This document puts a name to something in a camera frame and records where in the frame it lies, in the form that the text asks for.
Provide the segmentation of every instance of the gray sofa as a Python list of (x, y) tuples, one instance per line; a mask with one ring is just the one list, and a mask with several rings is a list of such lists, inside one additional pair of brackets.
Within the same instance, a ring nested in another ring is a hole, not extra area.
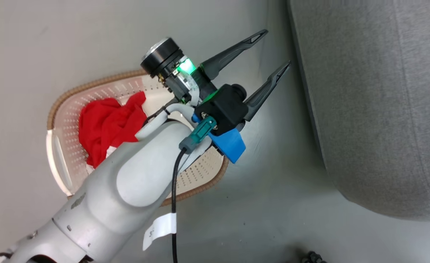
[(290, 2), (327, 172), (350, 201), (430, 220), (430, 1)]

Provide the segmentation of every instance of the floor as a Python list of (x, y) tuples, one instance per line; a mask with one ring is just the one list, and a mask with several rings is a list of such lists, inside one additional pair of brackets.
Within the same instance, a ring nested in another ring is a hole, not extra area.
[[(263, 28), (265, 40), (215, 82), (248, 93), (295, 59), (284, 1), (0, 1), (0, 251), (66, 201), (44, 146), (48, 110), (61, 93), (138, 68), (168, 35), (200, 63)], [(296, 263), (309, 249), (329, 263), (430, 262), (430, 222), (368, 211), (328, 181), (296, 65), (242, 136), (248, 149), (222, 181), (178, 205), (180, 262)], [(169, 237), (142, 252), (142, 236), (113, 262), (171, 262)]]

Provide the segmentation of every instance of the white plastic basket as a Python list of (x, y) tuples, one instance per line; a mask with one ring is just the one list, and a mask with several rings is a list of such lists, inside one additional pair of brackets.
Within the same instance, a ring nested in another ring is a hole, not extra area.
[[(81, 85), (64, 93), (54, 103), (48, 116), (46, 152), (56, 183), (68, 196), (72, 196), (88, 176), (88, 154), (78, 141), (78, 119), (81, 109), (93, 100), (116, 98), (124, 105), (128, 98), (143, 91), (147, 100), (143, 110), (150, 115), (173, 98), (173, 95), (143, 70), (137, 70)], [(180, 113), (170, 118), (189, 126)], [(225, 174), (228, 159), (215, 148), (209, 148), (195, 163), (187, 168), (177, 183), (177, 199), (188, 198), (215, 185)], [(163, 205), (170, 203), (167, 199)]]

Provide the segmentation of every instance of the green led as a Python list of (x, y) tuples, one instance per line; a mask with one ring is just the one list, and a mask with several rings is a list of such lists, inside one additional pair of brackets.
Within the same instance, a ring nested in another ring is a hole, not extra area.
[(184, 71), (188, 74), (191, 74), (195, 70), (196, 70), (196, 67), (194, 66), (192, 61), (188, 58), (184, 60), (184, 62), (181, 63), (180, 66), (178, 67), (178, 71)]

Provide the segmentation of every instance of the red cloth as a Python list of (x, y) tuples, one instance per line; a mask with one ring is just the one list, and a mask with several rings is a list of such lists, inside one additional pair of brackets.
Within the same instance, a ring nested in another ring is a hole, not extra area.
[(114, 98), (95, 100), (80, 112), (78, 140), (88, 153), (87, 164), (96, 168), (106, 158), (110, 146), (135, 142), (135, 134), (147, 118), (142, 110), (145, 94), (132, 95), (121, 106)]

